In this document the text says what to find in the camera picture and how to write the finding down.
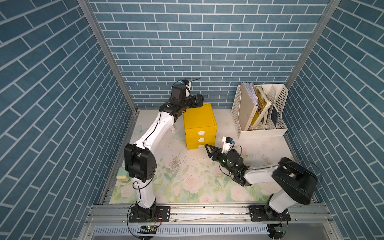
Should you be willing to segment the yellow drawer cabinet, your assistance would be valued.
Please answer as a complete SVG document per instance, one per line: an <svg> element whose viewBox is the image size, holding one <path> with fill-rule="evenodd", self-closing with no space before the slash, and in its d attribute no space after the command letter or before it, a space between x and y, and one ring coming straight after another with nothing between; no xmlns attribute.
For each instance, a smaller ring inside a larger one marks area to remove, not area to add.
<svg viewBox="0 0 384 240"><path fill-rule="evenodd" d="M205 103L201 108L187 109L183 118L188 150L215 144L218 126L211 103Z"/></svg>

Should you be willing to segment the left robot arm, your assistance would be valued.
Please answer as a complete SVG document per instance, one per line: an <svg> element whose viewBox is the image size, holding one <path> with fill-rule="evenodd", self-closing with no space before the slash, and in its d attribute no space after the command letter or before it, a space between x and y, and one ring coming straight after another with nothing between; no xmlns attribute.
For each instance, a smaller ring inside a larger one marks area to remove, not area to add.
<svg viewBox="0 0 384 240"><path fill-rule="evenodd" d="M168 102L160 107L153 124L134 144L125 146L125 171L133 179L133 188L138 194L138 200L131 209L131 222L144 223L155 220L157 200L152 180L156 173L157 162L154 151L165 133L173 128L177 119L187 109L201 108L203 102L202 95L191 95L191 82L182 80L181 83L173 85Z"/></svg>

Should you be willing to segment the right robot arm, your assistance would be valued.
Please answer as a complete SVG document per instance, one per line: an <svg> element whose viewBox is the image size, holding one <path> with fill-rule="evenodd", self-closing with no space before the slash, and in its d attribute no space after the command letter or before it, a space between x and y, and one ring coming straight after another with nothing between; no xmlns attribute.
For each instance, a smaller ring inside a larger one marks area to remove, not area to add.
<svg viewBox="0 0 384 240"><path fill-rule="evenodd" d="M227 170L228 176L242 187L256 184L277 184L280 190L271 194L265 205L251 205L249 211L253 222L289 222L288 208L309 205L317 190L317 176L289 158L281 158L275 166L252 168L233 144L224 143L222 148L205 145L208 157Z"/></svg>

